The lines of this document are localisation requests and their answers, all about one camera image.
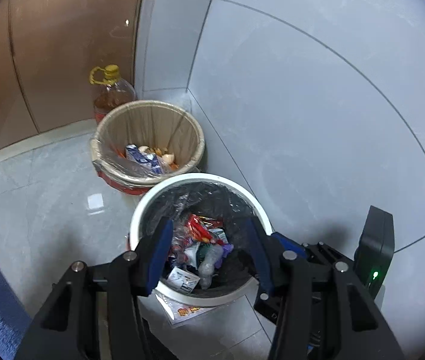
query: baseboard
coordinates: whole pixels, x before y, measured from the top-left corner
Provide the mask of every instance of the baseboard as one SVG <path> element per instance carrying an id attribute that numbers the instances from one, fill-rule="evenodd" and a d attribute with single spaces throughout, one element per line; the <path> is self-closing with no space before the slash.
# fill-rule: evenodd
<path id="1" fill-rule="evenodd" d="M 94 119 L 81 120 L 67 126 L 58 127 L 33 137 L 26 138 L 0 150 L 0 162 L 39 147 L 69 139 L 77 135 L 87 134 L 94 130 L 97 124 Z"/>

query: plastic bottle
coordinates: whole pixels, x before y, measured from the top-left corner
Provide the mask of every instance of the plastic bottle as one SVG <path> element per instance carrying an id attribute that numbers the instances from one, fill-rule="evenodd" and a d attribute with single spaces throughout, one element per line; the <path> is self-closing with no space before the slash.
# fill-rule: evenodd
<path id="1" fill-rule="evenodd" d="M 94 74 L 97 71 L 104 72 L 104 79 L 96 81 Z M 109 64 L 104 69 L 96 66 L 89 73 L 89 82 L 91 84 L 103 85 L 104 88 L 100 95 L 94 100 L 94 117 L 99 123 L 114 108 L 137 100 L 134 87 L 125 79 L 121 78 L 119 67 L 116 64 Z"/>
<path id="2" fill-rule="evenodd" d="M 214 264 L 223 256 L 223 247 L 221 245 L 212 245 L 207 253 L 204 261 L 199 266 L 199 285 L 203 290 L 208 289 L 212 283 L 212 275 L 214 274 Z"/>

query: plastic trash bag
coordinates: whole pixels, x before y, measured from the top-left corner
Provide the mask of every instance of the plastic trash bag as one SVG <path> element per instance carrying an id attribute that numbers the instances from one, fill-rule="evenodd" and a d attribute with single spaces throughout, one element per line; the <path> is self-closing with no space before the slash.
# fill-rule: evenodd
<path id="1" fill-rule="evenodd" d="M 224 258 L 221 268 L 212 277 L 211 287 L 202 290 L 196 286 L 191 296 L 213 298 L 237 290 L 255 273 L 247 237 L 241 230 L 244 218 L 254 216 L 255 212 L 242 197 L 224 185 L 193 182 L 163 192 L 144 212 L 139 237 L 152 234 L 163 216 L 173 220 L 175 228 L 182 226 L 191 212 L 209 218 L 222 218 L 227 239 L 234 245 L 233 251 Z M 161 279 L 165 285 L 168 285 L 165 279 L 170 271 L 166 264 Z"/>
<path id="2" fill-rule="evenodd" d="M 125 158 L 125 147 L 135 144 L 167 149 L 179 169 L 157 174 Z M 103 177 L 122 187 L 151 187 L 170 176 L 193 171 L 202 158 L 202 128 L 185 110 L 164 102 L 139 100 L 112 110 L 91 138 L 92 163 Z"/>

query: beige trash can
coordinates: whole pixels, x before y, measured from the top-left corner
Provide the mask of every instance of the beige trash can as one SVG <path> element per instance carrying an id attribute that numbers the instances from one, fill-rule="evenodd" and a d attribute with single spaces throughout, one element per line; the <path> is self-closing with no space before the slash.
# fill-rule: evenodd
<path id="1" fill-rule="evenodd" d="M 129 144 L 167 148 L 179 168 L 153 174 L 124 158 Z M 111 187 L 141 195 L 163 180 L 194 171 L 204 148 L 202 128 L 189 112 L 169 103 L 139 100 L 121 105 L 99 123 L 91 138 L 91 159 L 98 176 Z"/>

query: bottle handle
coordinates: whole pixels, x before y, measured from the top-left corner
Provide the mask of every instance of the bottle handle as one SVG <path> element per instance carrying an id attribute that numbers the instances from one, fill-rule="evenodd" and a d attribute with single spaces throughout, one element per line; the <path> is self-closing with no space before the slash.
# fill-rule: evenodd
<path id="1" fill-rule="evenodd" d="M 97 71 L 106 71 L 105 69 L 96 66 L 94 69 L 91 70 L 89 73 L 89 82 L 91 84 L 99 84 L 99 85 L 107 85 L 108 83 L 106 81 L 97 81 L 94 79 L 94 74 L 96 74 Z"/>

